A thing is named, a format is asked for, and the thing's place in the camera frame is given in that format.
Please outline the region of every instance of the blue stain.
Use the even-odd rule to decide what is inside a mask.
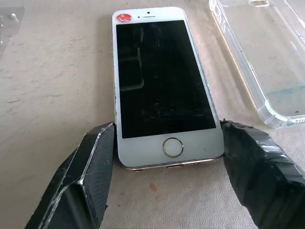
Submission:
[[[299,86],[294,88],[287,88],[277,92],[268,93],[267,96],[283,96],[283,95],[291,95],[296,92],[304,92],[305,93],[305,86]]]

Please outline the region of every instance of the orange spot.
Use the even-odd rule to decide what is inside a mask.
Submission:
[[[127,13],[122,13],[122,14],[119,14],[116,19],[120,22],[129,22],[132,20],[132,17],[131,15],[127,14]]]
[[[151,183],[151,184],[149,185],[149,188],[150,188],[153,192],[158,191],[157,186],[156,186],[155,184],[153,184],[153,183]]]

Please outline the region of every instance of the red sticker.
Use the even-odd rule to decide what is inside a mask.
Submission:
[[[120,22],[129,22],[132,20],[132,16],[127,13],[122,13],[116,16],[116,19]]]

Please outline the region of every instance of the home button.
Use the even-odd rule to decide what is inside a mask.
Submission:
[[[177,157],[183,152],[182,142],[175,137],[167,138],[162,145],[163,152],[169,157]]]

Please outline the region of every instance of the black tape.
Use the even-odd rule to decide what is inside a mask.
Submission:
[[[265,132],[223,121],[224,164],[232,187],[259,228],[305,228],[305,178]]]
[[[88,132],[58,168],[26,229],[98,229],[112,176],[115,126]]]

